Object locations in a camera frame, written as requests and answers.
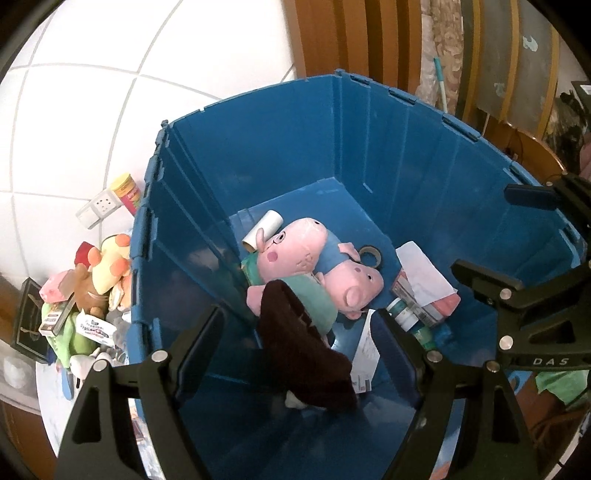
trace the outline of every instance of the grout line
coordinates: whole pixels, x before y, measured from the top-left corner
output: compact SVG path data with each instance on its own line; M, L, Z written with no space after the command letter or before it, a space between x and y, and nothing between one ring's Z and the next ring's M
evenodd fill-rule
M137 70L136 73L139 74L141 72L141 70L142 70L142 68L144 66L144 63L145 63L146 59L148 58L148 55L150 55L150 51L152 51L152 47L156 43L156 40L158 40L158 37L162 33L162 30L164 30L164 27L168 23L168 20L171 19L171 17L174 15L174 13L176 12L176 10L181 6L182 3L183 3L183 0L178 0L177 4L173 7L173 9L170 11L170 13L168 14L168 16L162 22L162 25L160 25L160 28L158 29L158 31L156 32L156 35L152 39L152 42L150 42L150 44L148 45L148 49L146 50L146 53L144 54L144 58L142 58L142 61L139 63L139 67L138 67L138 70Z
M80 197L66 197L63 195L51 195L48 193L31 193L31 192L12 192L16 195L30 195L33 197L49 197L52 199L63 199L63 200L80 200L83 202L89 202L91 199L82 199Z
M216 97L215 95L211 95L210 93L202 92L201 90L197 90L197 89L192 88L192 87L187 87L186 85L181 85L180 83L171 82L170 80L159 79L157 77L152 77L151 75L144 75L144 74L141 74L140 77L147 78L147 79L150 79L150 80L157 80L158 82L168 83L169 85L174 85L175 87L183 88L185 90L190 90L191 92L195 92L195 93L198 93L200 95L209 97L212 100L217 100L217 101L222 100L220 97Z
M18 252L21 254L21 260L22 260L23 266L25 267L25 273L26 273L27 277L30 277L29 266L27 265L27 259L25 258L24 248L22 247L21 234L18 230L17 207L14 203L14 195L12 195L10 198L10 205L12 207L12 223L14 224L14 235L17 237Z
M19 66L19 67L13 67L9 70L9 72L12 72L14 70L20 70L20 69L34 69L34 68L39 68L39 67L84 67L84 68L94 68L94 69L103 69L103 70L110 70L112 72L120 72L120 73L128 73L130 75L136 75L139 77L143 77L143 78L147 78L150 80L156 80L157 82L162 82L162 83L168 83L169 85L174 85L175 87L179 87L185 90L189 90L191 92L194 93L199 93L200 95L204 95L206 97L209 97L213 100L222 100L222 98L220 97L216 97L215 95L211 95L210 93L206 93L206 92L202 92L201 90L197 90L195 88L192 87L188 87L186 85L182 85L181 83L176 83L176 82L171 82L170 80L164 80L158 77L154 77L152 75L146 75L146 74L139 74L137 72L133 72L131 70L124 70L124 69L119 69L116 67L106 67L104 65L92 65L90 63L60 63L60 62L56 62L56 63L36 63L36 64L32 64L29 66L23 65L23 66Z
M296 67L296 64L294 63L289 70L287 70L287 73L283 76L283 78L281 79L281 81L279 83L283 83L285 81L285 79L287 78L287 76L291 73L291 71Z
M113 157L113 149L115 148L115 140L117 139L117 133L119 133L119 127L121 126L121 120L123 119L123 114L125 112L125 108L127 107L127 102L129 102L129 97L131 96L131 92L134 89L135 82L138 78L134 78L131 81L131 85L129 86L129 90L127 91L127 95L125 100L123 100L123 105L121 106L121 111L119 112L119 118L117 119L117 124L115 125L115 131L113 132L113 138L111 138L111 145L109 146L109 156L107 157L107 163L105 166L105 178L103 179L103 190L107 188L107 177L109 175L109 168L111 167L111 158Z
M25 82L27 81L27 76L29 75L29 71L25 71L25 75L22 76L22 83L21 88L18 91L17 102L14 106L14 116L12 117L12 131L10 136L10 147L8 150L8 180L10 181L10 190L14 190L14 181L12 179L12 156L14 153L14 136L17 132L17 117L18 117L18 107L21 104L21 96L22 91L25 89Z
M49 21L46 23L45 27L43 28L41 35L39 35L39 39L37 40L37 43L35 44L35 48L33 48L33 52L31 53L31 58L29 59L28 65L26 66L27 69L25 71L25 75L22 76L21 88L18 91L17 102L14 106L14 117L12 118L12 132L11 132L11 137L10 137L10 147L9 147L9 151L8 151L8 175L9 175L9 184L10 184L11 191L14 190L14 180L12 178L12 157L14 154L14 136L17 131L18 107L21 103L22 92L25 88L25 82L27 81L27 76L29 75L29 66L33 62L33 57L35 56L35 53L37 52L37 49L39 48L39 44L41 43L41 40L43 39L43 36L45 35L45 32L47 31L47 27L49 27L49 24L51 23L51 20L53 19L53 16L55 14L56 13L53 12L49 16ZM17 207L14 202L14 195L13 194L10 197L10 204L11 204L11 208L12 208L12 223L14 224L14 235L17 239L18 252L20 253L22 264L25 267L25 273L27 274L27 277L29 277L30 276L29 275L29 266L27 264L27 259L25 258L25 250L22 246L21 234L20 234L20 231L18 230Z
M31 63L29 66L29 68L38 68L38 67L86 67L86 68L93 68L93 69L105 69L105 70L111 70L113 72L121 72L121 73L130 73L132 75L136 75L137 72L133 72L132 70L125 70L125 69L120 69L117 67L108 67L106 65L93 65L92 63L71 63L71 62L67 62L67 61L52 61L52 62L48 62L48 63ZM11 70L18 70L18 69L22 69L22 68L27 68L27 67L14 67L11 68L9 71Z
M49 24L51 23L51 20L53 20L53 17L55 16L55 14L56 14L56 11L54 11L47 19L47 23L46 23L45 27L43 28L41 35L39 35L39 40L37 40L37 43L35 44L35 48L33 49L33 52L31 53L31 58L29 59L28 66L31 66L31 64L33 63L33 58L35 58L35 53L37 53L37 49L39 48L39 45L41 44L41 40L43 40L43 36L45 35L45 32L47 31Z

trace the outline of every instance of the black metal bracket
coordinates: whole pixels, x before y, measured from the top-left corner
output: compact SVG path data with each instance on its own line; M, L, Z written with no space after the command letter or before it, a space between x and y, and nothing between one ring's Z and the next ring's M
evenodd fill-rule
M512 205L559 208L589 242L591 183L564 173L544 187L507 185ZM517 279L464 260L452 273L474 297L498 312L496 358L505 368L564 371L591 368L591 255L582 265L525 288Z
M453 401L465 398L464 415L447 479L482 480L538 478L534 448L507 377L500 364L483 367L455 365L440 352L425 352L419 343L386 310L379 315L398 342L415 343L404 348L422 400L398 454L382 480L431 476L443 443ZM386 363L395 368L395 362Z
M60 446L56 479L145 480L129 414L129 398L140 398L154 450L167 479L209 480L179 416L197 391L222 337L223 311L212 306L168 352L141 364L112 368L97 361L74 405Z

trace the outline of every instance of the metal screw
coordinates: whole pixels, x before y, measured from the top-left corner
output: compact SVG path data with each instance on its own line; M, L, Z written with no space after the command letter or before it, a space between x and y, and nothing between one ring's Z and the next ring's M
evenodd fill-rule
M101 358L92 365L92 369L97 372L102 372L105 368L107 368L107 365L109 365L109 362L107 362L107 360L104 358Z
M494 374L496 374L497 372L501 371L501 366L499 365L499 362L495 362L494 360L490 360L486 363L486 369L489 372L493 372Z
M156 363L164 362L168 358L168 352L165 350L156 350L152 353L152 360Z
M501 290L501 293L499 294L499 297L501 297L501 300L509 300L511 298L511 295L513 295L513 292L511 290L509 290L508 288L503 288Z
M430 350L427 352L427 360L433 362L434 364L438 364L441 360L443 360L443 355L437 350Z
M510 335L505 335L501 340L499 340L499 347L501 350L510 350L513 347L513 337Z

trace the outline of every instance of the yellow plush toy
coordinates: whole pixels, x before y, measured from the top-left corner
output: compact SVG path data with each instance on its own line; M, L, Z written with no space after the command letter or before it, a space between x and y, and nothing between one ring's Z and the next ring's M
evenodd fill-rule
M117 285L121 277L129 275L130 243L130 236L122 233L106 238L100 250L93 247L88 252L92 284L99 295L104 295Z

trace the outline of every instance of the white tiled wall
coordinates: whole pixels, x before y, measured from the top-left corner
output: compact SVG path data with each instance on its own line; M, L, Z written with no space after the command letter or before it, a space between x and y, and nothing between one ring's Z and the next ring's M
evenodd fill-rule
M120 208L74 213L119 174L143 179L164 119L294 79L281 0L66 0L0 84L0 272L16 286L71 268Z

